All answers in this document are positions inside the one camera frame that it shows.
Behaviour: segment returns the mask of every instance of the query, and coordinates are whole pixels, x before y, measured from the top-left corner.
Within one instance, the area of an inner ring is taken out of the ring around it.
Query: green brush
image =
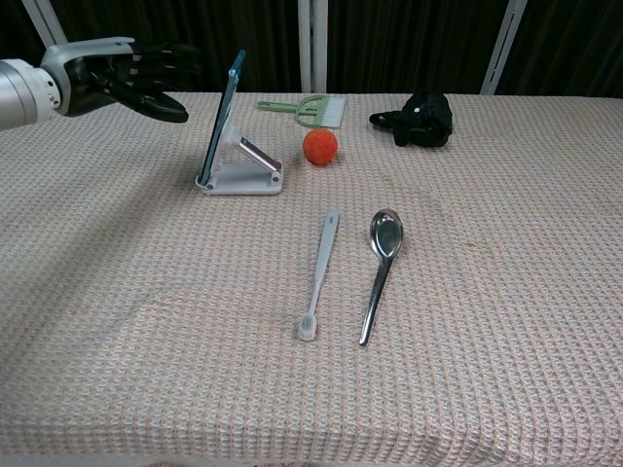
[[[308,128],[320,128],[323,126],[339,128],[342,124],[342,116],[344,115],[346,104],[347,100],[345,97],[317,94],[305,97],[298,104],[262,100],[257,103],[257,108],[270,112],[295,114],[294,120]]]

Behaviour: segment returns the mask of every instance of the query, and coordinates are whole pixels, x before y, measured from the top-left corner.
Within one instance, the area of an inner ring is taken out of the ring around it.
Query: small brush
[[[260,110],[295,114],[294,120],[308,128],[339,128],[347,105],[345,97],[327,94],[313,94],[298,104],[262,100],[257,103]]]
[[[313,293],[311,294],[310,309],[303,315],[299,324],[299,339],[309,342],[315,338],[315,328],[317,320],[315,317],[315,306],[318,303],[320,295],[320,287],[322,279],[329,264],[329,256],[331,255],[331,247],[335,232],[338,229],[338,221],[340,213],[337,209],[331,208],[324,217],[324,228],[322,229],[322,238],[320,239],[320,247],[318,248],[318,259],[315,264],[315,275],[313,276]]]

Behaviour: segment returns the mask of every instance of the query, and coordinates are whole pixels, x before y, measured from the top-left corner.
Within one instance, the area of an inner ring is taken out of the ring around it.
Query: spoon handle
[[[374,281],[372,287],[372,295],[370,296],[370,304],[368,305],[368,312],[363,320],[363,328],[361,329],[361,337],[359,338],[359,345],[366,345],[370,339],[370,333],[372,332],[372,325],[374,324],[374,317],[377,314],[377,306],[381,299],[381,293],[385,286],[385,280],[391,267],[391,260],[382,260],[379,264],[379,270],[377,270],[377,278]]]

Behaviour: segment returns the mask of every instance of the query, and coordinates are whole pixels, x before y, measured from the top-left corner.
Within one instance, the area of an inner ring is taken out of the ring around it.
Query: orange ball
[[[335,158],[338,152],[338,140],[326,128],[316,128],[303,139],[305,159],[314,165],[326,165]]]

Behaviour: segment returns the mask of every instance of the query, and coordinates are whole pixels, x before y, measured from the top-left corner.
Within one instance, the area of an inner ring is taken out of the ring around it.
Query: smartphone
[[[199,184],[203,187],[207,185],[210,178],[210,171],[212,164],[214,163],[214,157],[216,155],[216,148],[218,142],[221,139],[221,132],[225,126],[225,122],[230,115],[230,107],[232,106],[232,99],[236,93],[238,87],[238,81],[240,79],[240,73],[242,71],[242,65],[244,58],[246,57],[246,51],[241,50],[238,52],[234,63],[230,67],[227,78],[227,87],[221,94],[221,101],[218,104],[218,113],[216,114],[216,120],[214,121],[214,129],[212,130],[212,137],[210,138],[210,144],[207,148],[207,154],[205,155],[205,161],[203,162],[202,172],[200,173],[198,180]]]

